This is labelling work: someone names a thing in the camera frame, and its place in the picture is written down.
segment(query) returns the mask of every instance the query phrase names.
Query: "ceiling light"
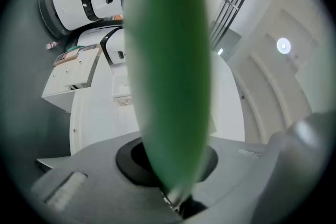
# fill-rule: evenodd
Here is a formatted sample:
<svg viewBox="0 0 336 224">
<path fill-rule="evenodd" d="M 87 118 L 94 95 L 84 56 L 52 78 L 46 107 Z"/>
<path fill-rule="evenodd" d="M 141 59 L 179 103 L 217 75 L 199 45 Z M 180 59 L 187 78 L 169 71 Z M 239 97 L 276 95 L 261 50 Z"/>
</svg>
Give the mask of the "ceiling light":
<svg viewBox="0 0 336 224">
<path fill-rule="evenodd" d="M 278 51 L 281 52 L 282 54 L 287 54 L 290 51 L 290 42 L 288 41 L 287 38 L 280 38 L 277 42 L 277 48 Z"/>
</svg>

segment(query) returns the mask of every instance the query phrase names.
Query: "green blurry object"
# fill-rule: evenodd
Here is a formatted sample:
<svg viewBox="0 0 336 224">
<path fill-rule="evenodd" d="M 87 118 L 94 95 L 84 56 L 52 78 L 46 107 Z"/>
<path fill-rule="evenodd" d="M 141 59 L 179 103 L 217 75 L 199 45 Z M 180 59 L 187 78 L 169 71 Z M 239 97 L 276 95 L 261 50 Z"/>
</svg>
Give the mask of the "green blurry object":
<svg viewBox="0 0 336 224">
<path fill-rule="evenodd" d="M 204 0 L 124 0 L 127 66 L 142 141 L 168 199 L 202 169 L 210 102 Z"/>
</svg>

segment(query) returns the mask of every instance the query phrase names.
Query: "white robot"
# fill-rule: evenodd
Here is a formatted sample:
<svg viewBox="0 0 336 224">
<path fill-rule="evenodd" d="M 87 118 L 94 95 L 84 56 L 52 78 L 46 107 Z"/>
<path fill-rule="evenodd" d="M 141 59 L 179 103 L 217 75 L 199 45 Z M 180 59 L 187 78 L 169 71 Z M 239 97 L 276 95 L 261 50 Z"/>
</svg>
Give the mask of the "white robot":
<svg viewBox="0 0 336 224">
<path fill-rule="evenodd" d="M 113 15 L 122 14 L 122 0 L 38 0 L 42 19 L 56 37 Z"/>
<path fill-rule="evenodd" d="M 108 63 L 126 62 L 124 29 L 122 25 L 97 27 L 84 31 L 78 38 L 78 46 L 100 44 Z"/>
</svg>

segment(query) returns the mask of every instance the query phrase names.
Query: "small bottle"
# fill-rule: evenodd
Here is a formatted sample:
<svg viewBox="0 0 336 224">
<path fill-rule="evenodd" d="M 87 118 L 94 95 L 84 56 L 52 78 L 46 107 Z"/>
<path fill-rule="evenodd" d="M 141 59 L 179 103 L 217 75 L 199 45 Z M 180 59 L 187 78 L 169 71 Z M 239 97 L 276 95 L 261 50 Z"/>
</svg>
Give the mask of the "small bottle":
<svg viewBox="0 0 336 224">
<path fill-rule="evenodd" d="M 46 45 L 46 48 L 47 48 L 47 50 L 50 50 L 50 49 L 56 47 L 58 44 L 60 44 L 60 42 L 53 41 L 53 42 L 48 43 Z"/>
</svg>

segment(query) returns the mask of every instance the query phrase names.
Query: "gray floor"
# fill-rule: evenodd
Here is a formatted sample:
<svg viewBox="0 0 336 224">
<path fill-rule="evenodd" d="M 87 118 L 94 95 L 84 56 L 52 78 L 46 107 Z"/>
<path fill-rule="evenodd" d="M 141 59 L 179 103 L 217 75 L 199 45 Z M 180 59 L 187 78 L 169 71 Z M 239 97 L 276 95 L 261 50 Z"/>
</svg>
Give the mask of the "gray floor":
<svg viewBox="0 0 336 224">
<path fill-rule="evenodd" d="M 11 0 L 0 22 L 0 149 L 8 171 L 22 188 L 41 176 L 36 158 L 70 154 L 70 114 L 41 98 L 56 57 L 66 40 L 42 24 L 37 0 Z"/>
</svg>

